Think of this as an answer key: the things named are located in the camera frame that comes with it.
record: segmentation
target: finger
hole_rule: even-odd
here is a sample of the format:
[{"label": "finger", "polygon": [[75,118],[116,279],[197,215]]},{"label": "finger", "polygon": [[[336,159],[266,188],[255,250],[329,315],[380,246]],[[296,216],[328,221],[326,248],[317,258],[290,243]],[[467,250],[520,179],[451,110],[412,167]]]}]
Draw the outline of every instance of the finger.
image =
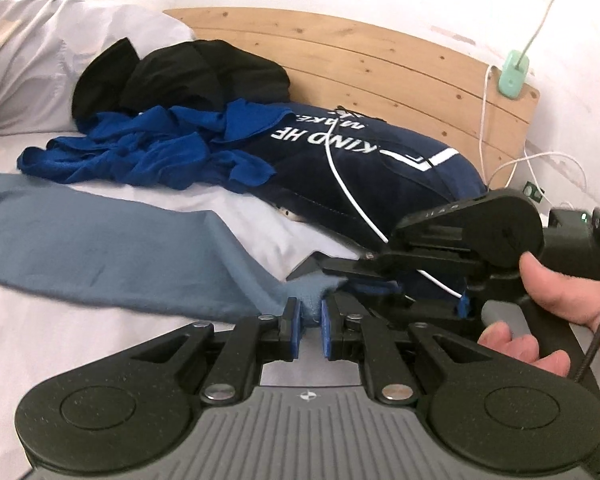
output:
[{"label": "finger", "polygon": [[509,325],[503,321],[490,324],[478,339],[478,344],[499,352],[511,341]]},{"label": "finger", "polygon": [[564,350],[556,350],[554,353],[549,354],[547,357],[536,361],[534,366],[551,372],[552,374],[560,375],[560,377],[566,377],[569,374],[571,368],[571,360],[569,354]]},{"label": "finger", "polygon": [[502,350],[505,355],[525,363],[535,363],[539,358],[538,340],[532,335],[523,335],[507,343]]},{"label": "finger", "polygon": [[549,270],[531,253],[520,257],[520,276],[531,298],[556,316],[591,325],[600,314],[600,282]]}]

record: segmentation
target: wooden plank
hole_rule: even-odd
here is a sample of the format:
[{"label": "wooden plank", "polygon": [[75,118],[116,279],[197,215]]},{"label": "wooden plank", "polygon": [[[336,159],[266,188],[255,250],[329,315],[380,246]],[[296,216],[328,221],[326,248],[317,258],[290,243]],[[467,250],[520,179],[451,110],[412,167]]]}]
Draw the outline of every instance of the wooden plank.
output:
[{"label": "wooden plank", "polygon": [[[335,108],[342,105],[345,108],[359,111],[374,117],[383,118],[396,126],[408,128],[433,139],[437,139],[462,153],[476,168],[480,167],[478,142],[475,137],[448,126],[436,118],[420,113],[412,108],[366,92],[352,88],[343,83],[333,81],[318,75],[288,69],[291,79],[291,99],[321,108]],[[512,158],[506,153],[485,144],[483,147],[485,169],[487,175]],[[502,187],[506,184],[510,171],[502,170],[493,180],[492,187]]]},{"label": "wooden plank", "polygon": [[[485,63],[449,48],[395,30],[334,16],[281,9],[244,7],[202,7],[166,11],[196,31],[222,28],[260,32],[385,59],[415,72],[444,81],[457,89],[482,97]],[[525,123],[531,122],[539,100],[537,89],[525,85],[516,100],[501,95],[490,85],[488,102],[506,110]]]},{"label": "wooden plank", "polygon": [[[254,32],[196,30],[202,39],[219,38],[272,59],[285,69],[320,75],[389,98],[478,137],[482,99],[438,79],[376,57],[324,44]],[[487,107],[484,139],[507,155],[520,154],[527,128],[528,124],[501,108]]]}]

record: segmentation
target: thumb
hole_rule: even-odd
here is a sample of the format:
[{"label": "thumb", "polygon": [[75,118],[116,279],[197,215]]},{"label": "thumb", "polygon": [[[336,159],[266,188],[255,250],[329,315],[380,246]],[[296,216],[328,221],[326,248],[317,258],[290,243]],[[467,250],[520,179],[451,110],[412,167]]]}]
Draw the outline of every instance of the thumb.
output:
[{"label": "thumb", "polygon": [[595,330],[593,325],[600,316],[600,282],[549,270],[531,253],[520,257],[520,276],[528,294],[542,308]]}]

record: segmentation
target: blue-gray fabric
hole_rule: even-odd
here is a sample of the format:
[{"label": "blue-gray fabric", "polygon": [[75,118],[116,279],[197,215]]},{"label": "blue-gray fabric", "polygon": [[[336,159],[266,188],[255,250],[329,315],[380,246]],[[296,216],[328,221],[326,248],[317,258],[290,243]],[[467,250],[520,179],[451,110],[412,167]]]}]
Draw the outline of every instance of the blue-gray fabric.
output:
[{"label": "blue-gray fabric", "polygon": [[288,297],[317,324],[338,278],[281,283],[212,211],[175,212],[0,174],[0,284],[91,306],[235,322]]}]

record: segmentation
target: white bed sheet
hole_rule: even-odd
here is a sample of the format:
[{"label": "white bed sheet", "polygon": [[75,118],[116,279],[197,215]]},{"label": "white bed sheet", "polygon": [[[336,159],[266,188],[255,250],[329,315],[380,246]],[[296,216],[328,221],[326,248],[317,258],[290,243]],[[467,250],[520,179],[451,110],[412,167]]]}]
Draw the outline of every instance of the white bed sheet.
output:
[{"label": "white bed sheet", "polygon": [[[26,146],[44,146],[58,136],[25,134],[0,137],[0,172],[16,172],[16,159]],[[354,252],[309,225],[293,222],[253,196],[236,195],[219,187],[192,186],[185,191],[139,189],[107,182],[91,182],[75,189],[166,209],[212,209],[240,243],[279,279],[312,251],[354,257]],[[88,308],[16,292],[0,286],[0,480],[16,480],[29,469],[13,426],[19,400],[46,378],[71,370],[190,322],[182,317],[138,314],[120,308]],[[229,325],[216,324],[218,328]],[[291,384],[307,380],[313,386],[335,384],[338,374],[352,377],[347,365],[335,368],[320,362],[316,333],[301,345],[306,358],[318,358],[307,367],[268,365],[265,382]]]}]

